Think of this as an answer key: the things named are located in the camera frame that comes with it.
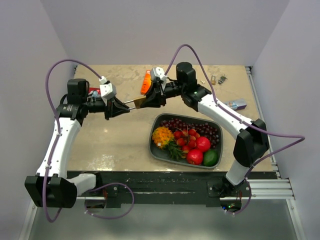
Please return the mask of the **black key bunch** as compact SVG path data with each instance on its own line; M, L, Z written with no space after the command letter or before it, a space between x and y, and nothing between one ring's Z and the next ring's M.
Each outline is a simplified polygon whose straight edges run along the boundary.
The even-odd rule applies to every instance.
M228 78L226 77L226 75L221 75L219 80L218 80L218 84L221 85L223 84Z

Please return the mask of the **small brass padlock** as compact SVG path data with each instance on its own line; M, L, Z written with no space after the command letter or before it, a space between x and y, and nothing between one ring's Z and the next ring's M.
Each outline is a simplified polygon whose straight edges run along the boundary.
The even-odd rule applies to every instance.
M215 84L216 84L216 76L215 76L215 75L212 75L212 76L211 76L210 82L211 82L212 85L215 85Z

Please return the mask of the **large brass padlock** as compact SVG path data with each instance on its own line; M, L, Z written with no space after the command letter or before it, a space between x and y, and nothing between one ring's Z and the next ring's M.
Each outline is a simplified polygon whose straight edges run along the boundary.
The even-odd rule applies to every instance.
M129 101L125 101L124 104L130 104L130 103L134 103L134 108L135 109L140 109L141 105L146 101L146 96L140 96L137 98L134 98L133 100L129 100Z

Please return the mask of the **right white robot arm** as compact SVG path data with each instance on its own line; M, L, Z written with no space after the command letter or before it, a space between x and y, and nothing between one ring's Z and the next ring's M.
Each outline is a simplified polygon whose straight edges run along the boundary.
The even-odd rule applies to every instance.
M161 67L150 70L151 85L141 108L159 108L169 98L181 96L183 102L195 111L217 121L235 139L231 168L217 185L220 193L233 197L241 190L241 184L249 169L270 148L266 124L238 114L219 101L213 90L197 82L196 71L189 62L176 66L176 79L167 82L167 75Z

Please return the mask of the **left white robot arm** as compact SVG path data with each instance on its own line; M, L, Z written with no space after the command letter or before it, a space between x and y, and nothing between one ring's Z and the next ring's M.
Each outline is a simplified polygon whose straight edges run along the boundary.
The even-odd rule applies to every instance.
M71 208L78 196L86 192L99 196L104 190L98 172L67 178L71 148L84 119L89 113L103 113L108 120L129 113L130 109L116 98L116 87L103 76L97 96L90 93L87 80L69 80L56 112L58 119L46 155L36 174L26 177L24 186L37 207Z

